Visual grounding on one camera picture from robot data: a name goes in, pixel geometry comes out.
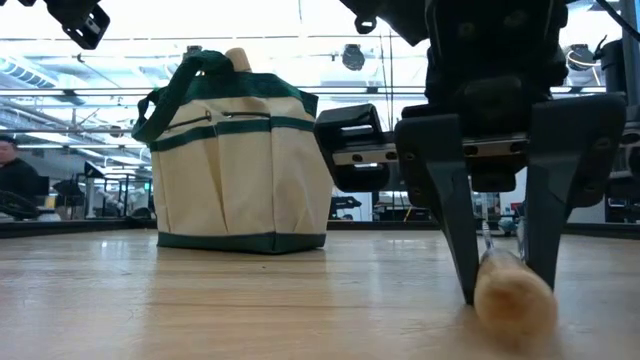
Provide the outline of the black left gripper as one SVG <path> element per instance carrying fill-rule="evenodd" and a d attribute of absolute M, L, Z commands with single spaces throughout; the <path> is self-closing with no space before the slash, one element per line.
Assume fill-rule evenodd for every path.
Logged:
<path fill-rule="evenodd" d="M 100 0 L 44 0 L 48 13 L 60 23 L 65 34 L 85 50 L 95 50 L 103 39 L 111 18 Z"/>

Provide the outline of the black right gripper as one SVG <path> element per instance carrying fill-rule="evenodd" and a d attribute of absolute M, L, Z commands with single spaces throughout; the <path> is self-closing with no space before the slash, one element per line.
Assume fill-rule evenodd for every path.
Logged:
<path fill-rule="evenodd" d="M 566 1 L 550 0 L 344 0 L 367 34 L 384 20 L 411 46 L 427 50 L 427 104 L 405 107 L 402 120 L 454 114 L 463 138 L 524 132 L 527 106 L 550 99 L 568 70 L 559 46 Z M 365 170 L 339 165 L 333 157 L 349 147 L 389 143 L 373 106 L 323 111 L 314 134 L 335 186 L 345 192 L 378 191 L 390 179 L 388 165 Z M 599 203 L 626 122 L 619 94 L 566 98 L 532 107 L 526 185 L 527 265 L 555 285 L 560 238 L 576 207 Z M 371 125 L 345 131 L 344 126 Z M 472 189 L 515 189 L 524 160 L 470 160 Z"/>

